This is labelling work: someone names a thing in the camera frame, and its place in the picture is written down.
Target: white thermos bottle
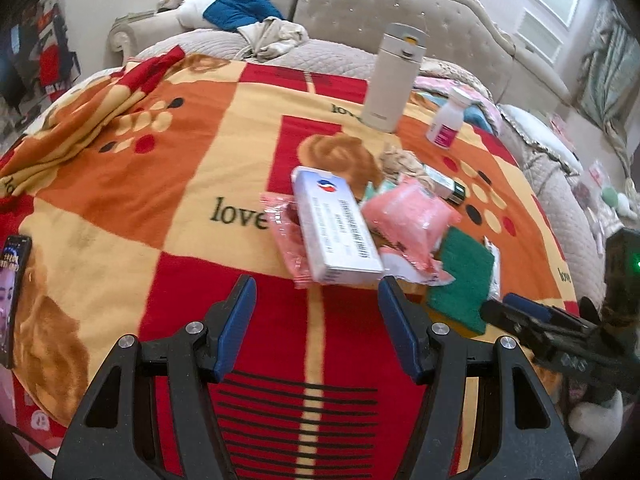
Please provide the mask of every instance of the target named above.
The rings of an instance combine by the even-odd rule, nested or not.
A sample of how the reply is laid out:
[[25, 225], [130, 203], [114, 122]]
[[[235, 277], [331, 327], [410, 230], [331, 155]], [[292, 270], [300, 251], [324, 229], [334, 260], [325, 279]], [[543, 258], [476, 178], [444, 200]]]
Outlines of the white thermos bottle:
[[378, 50], [360, 120], [381, 132], [398, 126], [426, 52], [427, 35], [401, 23], [391, 23]]

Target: pink bottle label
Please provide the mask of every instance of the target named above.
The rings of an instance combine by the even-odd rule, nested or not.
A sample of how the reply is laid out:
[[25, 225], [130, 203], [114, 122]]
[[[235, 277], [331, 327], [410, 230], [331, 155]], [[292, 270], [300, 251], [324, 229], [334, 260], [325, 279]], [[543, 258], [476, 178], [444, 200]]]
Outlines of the pink bottle label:
[[448, 148], [452, 145], [453, 139], [456, 138], [457, 134], [458, 132], [456, 130], [452, 130], [443, 124], [440, 127], [440, 131], [434, 137], [433, 143], [437, 144], [441, 148]]

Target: white box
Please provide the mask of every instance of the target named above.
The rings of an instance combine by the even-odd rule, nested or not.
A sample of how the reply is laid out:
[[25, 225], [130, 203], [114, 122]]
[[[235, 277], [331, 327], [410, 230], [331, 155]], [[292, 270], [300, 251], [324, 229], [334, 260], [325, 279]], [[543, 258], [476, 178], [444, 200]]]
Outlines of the white box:
[[370, 283], [384, 267], [349, 184], [328, 171], [291, 173], [311, 276], [319, 283]]

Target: pink plastic package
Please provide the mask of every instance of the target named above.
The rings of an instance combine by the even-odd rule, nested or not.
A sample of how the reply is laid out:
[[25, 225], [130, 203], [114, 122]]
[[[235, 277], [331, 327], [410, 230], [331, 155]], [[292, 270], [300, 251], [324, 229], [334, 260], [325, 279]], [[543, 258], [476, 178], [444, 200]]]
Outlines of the pink plastic package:
[[447, 228], [462, 216], [443, 199], [425, 190], [413, 177], [376, 195], [362, 206], [367, 225], [386, 238], [420, 272], [439, 273], [431, 256]]
[[284, 264], [293, 276], [294, 286], [307, 288], [313, 279], [306, 259], [296, 199], [291, 195], [264, 192], [260, 194], [260, 203]]

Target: curtain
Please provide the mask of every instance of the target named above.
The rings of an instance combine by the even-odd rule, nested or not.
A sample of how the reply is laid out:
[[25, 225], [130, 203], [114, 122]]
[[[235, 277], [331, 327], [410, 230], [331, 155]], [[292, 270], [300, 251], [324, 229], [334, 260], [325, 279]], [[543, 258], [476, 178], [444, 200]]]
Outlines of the curtain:
[[610, 0], [600, 6], [578, 78], [577, 107], [599, 126], [630, 176], [626, 131], [621, 117], [640, 78], [640, 45]]

